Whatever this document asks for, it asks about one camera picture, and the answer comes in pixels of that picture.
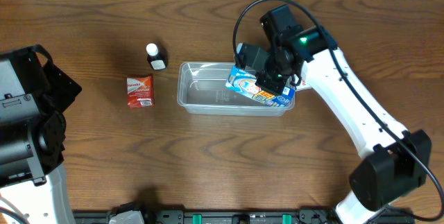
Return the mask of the red Panadol box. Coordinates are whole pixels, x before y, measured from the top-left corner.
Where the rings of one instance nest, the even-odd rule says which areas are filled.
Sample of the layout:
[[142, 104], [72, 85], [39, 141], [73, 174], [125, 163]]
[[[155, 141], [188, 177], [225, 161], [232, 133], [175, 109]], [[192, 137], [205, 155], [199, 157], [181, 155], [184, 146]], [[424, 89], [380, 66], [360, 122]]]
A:
[[139, 108], [154, 105], [153, 77], [127, 78], [128, 107]]

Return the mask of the clear plastic container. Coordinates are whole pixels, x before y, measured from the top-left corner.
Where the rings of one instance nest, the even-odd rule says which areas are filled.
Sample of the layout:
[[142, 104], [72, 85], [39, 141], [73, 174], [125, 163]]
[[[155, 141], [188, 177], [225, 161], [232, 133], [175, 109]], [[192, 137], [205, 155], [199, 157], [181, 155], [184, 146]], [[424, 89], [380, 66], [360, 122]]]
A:
[[291, 110], [269, 107], [238, 94], [225, 86], [232, 62], [184, 62], [178, 79], [178, 104], [191, 114], [280, 117]]

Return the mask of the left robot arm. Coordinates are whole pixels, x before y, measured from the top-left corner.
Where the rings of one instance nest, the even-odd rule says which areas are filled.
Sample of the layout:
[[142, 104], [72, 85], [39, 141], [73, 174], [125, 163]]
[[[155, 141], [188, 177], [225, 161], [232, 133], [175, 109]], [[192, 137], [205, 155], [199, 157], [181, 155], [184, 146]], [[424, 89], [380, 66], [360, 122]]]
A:
[[1, 54], [1, 213], [8, 223], [74, 223], [63, 113], [81, 90], [40, 44]]

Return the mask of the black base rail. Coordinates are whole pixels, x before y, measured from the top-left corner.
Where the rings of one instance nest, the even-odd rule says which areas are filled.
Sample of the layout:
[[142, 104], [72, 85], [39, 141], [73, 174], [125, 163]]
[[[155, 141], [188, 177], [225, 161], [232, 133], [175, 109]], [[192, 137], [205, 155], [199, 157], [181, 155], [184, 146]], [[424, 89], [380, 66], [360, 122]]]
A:
[[74, 212], [76, 223], [143, 224], [334, 224], [340, 223], [332, 209], [302, 208], [279, 212], [185, 211], [181, 208], [151, 209], [132, 202], [109, 211]]

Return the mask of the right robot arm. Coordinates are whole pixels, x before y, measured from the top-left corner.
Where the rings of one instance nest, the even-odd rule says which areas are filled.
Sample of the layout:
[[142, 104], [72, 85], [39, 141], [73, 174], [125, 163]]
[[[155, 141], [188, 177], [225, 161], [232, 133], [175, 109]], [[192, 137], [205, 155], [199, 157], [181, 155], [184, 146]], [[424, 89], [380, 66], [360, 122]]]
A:
[[335, 207], [338, 223], [372, 223], [384, 214], [411, 217], [394, 202], [434, 179], [428, 167], [430, 138], [388, 114], [329, 32], [317, 21], [303, 28], [291, 7], [286, 2], [261, 18], [270, 48], [238, 44], [237, 62], [253, 69], [258, 86], [276, 96], [287, 83], [307, 82], [349, 134], [361, 163], [349, 176], [350, 193]]

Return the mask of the dark medicine bottle white cap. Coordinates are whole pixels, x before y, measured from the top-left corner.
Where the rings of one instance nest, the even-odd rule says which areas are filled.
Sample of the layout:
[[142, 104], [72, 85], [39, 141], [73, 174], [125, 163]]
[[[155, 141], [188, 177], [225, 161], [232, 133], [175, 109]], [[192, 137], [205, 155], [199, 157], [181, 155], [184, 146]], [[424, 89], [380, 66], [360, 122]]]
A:
[[167, 68], [167, 57], [161, 51], [161, 48], [155, 43], [150, 43], [146, 46], [147, 61], [151, 68], [155, 71]]

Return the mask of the white Panadol box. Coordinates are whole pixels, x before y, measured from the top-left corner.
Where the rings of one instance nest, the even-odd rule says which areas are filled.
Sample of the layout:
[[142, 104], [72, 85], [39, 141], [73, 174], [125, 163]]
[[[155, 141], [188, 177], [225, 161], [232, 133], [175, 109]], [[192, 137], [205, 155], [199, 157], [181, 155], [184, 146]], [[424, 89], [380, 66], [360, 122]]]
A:
[[297, 92], [307, 89], [311, 89], [311, 86], [304, 79], [302, 79], [300, 84], [296, 86]]

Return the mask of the blue Cool Fever box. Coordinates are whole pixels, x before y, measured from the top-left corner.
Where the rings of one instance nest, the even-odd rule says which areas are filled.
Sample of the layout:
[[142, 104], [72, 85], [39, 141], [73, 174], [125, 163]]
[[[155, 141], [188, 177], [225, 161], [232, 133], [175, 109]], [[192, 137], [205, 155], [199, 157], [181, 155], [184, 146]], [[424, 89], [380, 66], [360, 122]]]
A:
[[294, 98], [295, 89], [285, 86], [281, 95], [273, 95], [256, 85], [256, 77], [243, 69], [232, 67], [225, 86], [258, 103], [268, 107], [287, 107]]

